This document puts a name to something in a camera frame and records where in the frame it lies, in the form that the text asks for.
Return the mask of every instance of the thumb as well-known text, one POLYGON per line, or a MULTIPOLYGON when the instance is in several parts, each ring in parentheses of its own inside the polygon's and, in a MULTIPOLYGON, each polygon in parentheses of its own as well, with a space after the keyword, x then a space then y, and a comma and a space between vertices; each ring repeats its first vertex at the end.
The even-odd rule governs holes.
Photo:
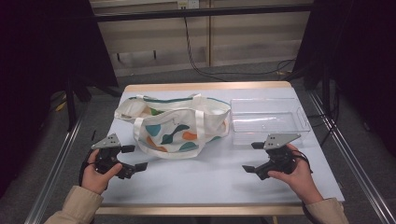
POLYGON ((122 169, 122 164, 121 163, 115 164, 113 167, 111 167, 111 169, 109 169, 105 173, 106 178, 107 179, 111 179, 111 177, 113 177, 114 175, 118 174, 121 169, 122 169))
POLYGON ((268 175, 271 176, 272 178, 288 183, 289 176, 284 173, 278 171, 268 171, 268 175))

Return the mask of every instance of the silver bracket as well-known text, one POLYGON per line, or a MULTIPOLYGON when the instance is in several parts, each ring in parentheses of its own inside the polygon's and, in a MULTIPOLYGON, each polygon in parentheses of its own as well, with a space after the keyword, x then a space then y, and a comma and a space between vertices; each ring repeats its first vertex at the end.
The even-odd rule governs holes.
POLYGON ((97 148, 107 148, 107 147, 120 147, 121 143, 119 138, 115 133, 109 135, 108 137, 104 138, 103 140, 97 142, 96 144, 91 146, 91 149, 97 148))
POLYGON ((287 143, 301 137, 299 133, 270 133, 264 143, 264 149, 274 149, 285 146, 287 143))

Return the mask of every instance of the white tabletop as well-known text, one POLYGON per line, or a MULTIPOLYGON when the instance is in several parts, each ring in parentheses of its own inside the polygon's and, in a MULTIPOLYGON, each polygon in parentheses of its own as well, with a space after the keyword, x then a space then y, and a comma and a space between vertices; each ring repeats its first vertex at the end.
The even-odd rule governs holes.
MULTIPOLYGON (((183 91, 125 91, 120 103, 137 94, 159 99, 187 97, 201 93, 224 102, 248 98, 298 98, 293 88, 261 88, 238 90, 183 90, 183 91)), ((108 132, 116 133, 122 145, 134 145, 133 125, 114 119, 108 132)), ((113 178, 104 192, 103 207, 107 206, 243 206, 243 205, 300 205, 289 186, 268 178, 261 181, 248 174, 242 165, 258 166, 268 161, 264 150, 242 149, 233 146, 232 130, 227 137, 209 142, 196 157, 186 160, 159 159, 135 152, 119 154, 128 164, 148 162, 148 169, 131 179, 113 178)), ((332 171, 318 140, 311 131, 303 142, 294 143, 310 160, 313 178, 324 198, 336 197, 343 201, 332 171)))

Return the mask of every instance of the tote bag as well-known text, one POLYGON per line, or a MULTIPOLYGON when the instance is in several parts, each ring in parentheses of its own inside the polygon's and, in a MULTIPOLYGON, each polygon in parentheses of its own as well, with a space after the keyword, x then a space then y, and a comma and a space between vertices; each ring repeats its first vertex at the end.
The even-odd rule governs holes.
POLYGON ((132 122, 136 144, 149 155, 186 159, 228 134, 230 110, 229 104, 201 94, 171 100, 136 95, 122 102, 115 118, 132 122))

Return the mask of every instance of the clear plastic container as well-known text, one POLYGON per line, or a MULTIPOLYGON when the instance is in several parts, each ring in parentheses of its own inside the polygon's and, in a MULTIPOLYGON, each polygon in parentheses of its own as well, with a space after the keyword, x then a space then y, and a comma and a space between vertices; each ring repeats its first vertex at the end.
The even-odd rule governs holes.
POLYGON ((304 141, 311 131, 305 112, 295 98, 232 99, 233 144, 250 146, 269 133, 299 133, 304 141))

